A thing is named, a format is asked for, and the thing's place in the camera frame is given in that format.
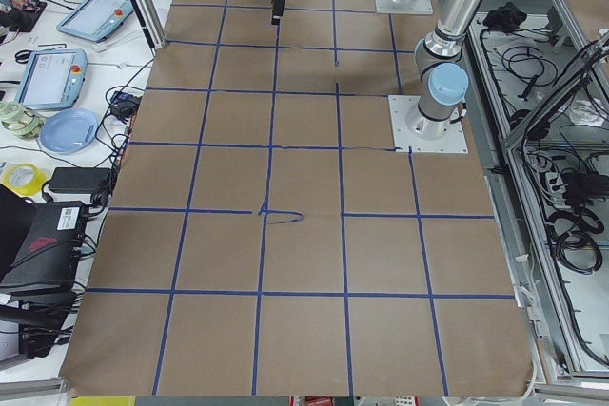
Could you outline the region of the teach pendant tablet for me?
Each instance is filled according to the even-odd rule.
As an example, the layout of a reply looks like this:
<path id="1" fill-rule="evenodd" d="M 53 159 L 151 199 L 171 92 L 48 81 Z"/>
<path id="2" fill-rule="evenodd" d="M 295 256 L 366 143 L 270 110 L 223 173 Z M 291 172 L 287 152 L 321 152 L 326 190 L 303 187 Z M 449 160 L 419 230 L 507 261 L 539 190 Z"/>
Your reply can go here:
<path id="1" fill-rule="evenodd" d="M 133 11 L 130 0 L 85 0 L 56 29 L 72 37 L 99 43 L 121 27 Z"/>
<path id="2" fill-rule="evenodd" d="M 32 110 L 70 108 L 79 97 L 87 66 L 82 49 L 33 51 L 15 102 Z"/>

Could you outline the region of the blue plate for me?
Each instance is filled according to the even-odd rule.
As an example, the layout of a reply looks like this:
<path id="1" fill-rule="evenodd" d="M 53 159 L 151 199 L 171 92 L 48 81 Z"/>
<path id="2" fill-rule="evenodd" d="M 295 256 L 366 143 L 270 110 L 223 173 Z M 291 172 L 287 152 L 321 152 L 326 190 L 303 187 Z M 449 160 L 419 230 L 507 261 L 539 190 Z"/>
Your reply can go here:
<path id="1" fill-rule="evenodd" d="M 59 154 L 78 152 L 92 143 L 98 127 L 96 115 L 84 108 L 69 108 L 48 118 L 39 136 L 40 145 Z"/>

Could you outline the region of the black laptop power brick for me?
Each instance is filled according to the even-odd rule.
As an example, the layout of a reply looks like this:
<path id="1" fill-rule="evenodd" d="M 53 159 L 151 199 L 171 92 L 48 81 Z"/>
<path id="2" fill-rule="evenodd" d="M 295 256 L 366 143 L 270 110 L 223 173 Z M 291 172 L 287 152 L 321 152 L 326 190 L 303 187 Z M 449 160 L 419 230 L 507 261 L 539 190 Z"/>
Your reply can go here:
<path id="1" fill-rule="evenodd" d="M 108 184 L 109 178 L 109 168 L 58 167 L 53 171 L 48 189 L 54 193 L 93 194 Z"/>

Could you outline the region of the yellow tape roll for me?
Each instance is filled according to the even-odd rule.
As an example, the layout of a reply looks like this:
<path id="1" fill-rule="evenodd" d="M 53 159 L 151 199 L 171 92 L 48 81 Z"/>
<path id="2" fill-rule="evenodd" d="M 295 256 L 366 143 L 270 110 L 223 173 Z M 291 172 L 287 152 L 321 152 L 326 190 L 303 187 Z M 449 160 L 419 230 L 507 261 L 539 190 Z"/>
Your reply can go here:
<path id="1" fill-rule="evenodd" d="M 46 181 L 45 173 L 34 164 L 12 165 L 2 178 L 6 188 L 22 197 L 30 197 L 41 191 Z"/>

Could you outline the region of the near teach pendant tablet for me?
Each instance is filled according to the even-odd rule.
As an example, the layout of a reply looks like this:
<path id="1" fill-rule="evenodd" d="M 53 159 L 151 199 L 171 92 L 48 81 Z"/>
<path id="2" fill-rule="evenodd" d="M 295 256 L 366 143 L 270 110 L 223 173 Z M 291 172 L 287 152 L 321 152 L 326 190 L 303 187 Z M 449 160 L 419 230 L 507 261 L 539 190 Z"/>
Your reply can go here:
<path id="1" fill-rule="evenodd" d="M 33 51 L 15 102 L 32 110 L 70 108 L 79 97 L 87 66 L 82 49 Z"/>

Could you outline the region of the far teach pendant tablet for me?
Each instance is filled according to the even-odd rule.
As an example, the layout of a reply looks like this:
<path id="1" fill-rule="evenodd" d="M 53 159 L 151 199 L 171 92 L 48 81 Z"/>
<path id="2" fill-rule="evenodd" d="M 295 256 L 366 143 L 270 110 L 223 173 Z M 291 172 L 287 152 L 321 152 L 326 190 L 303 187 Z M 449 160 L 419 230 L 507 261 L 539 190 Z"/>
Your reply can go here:
<path id="1" fill-rule="evenodd" d="M 99 43 L 121 27 L 133 11 L 130 0 L 85 0 L 56 29 L 72 37 Z"/>

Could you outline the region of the black computer box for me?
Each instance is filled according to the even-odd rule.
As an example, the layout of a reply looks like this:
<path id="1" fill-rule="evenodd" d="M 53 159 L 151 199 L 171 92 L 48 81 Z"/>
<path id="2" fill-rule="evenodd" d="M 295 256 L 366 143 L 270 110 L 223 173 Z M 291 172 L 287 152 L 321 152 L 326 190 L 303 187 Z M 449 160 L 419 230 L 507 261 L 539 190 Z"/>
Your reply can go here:
<path id="1" fill-rule="evenodd" d="M 88 207 L 29 203 L 1 187 L 1 292 L 15 297 L 68 292 L 79 263 Z"/>

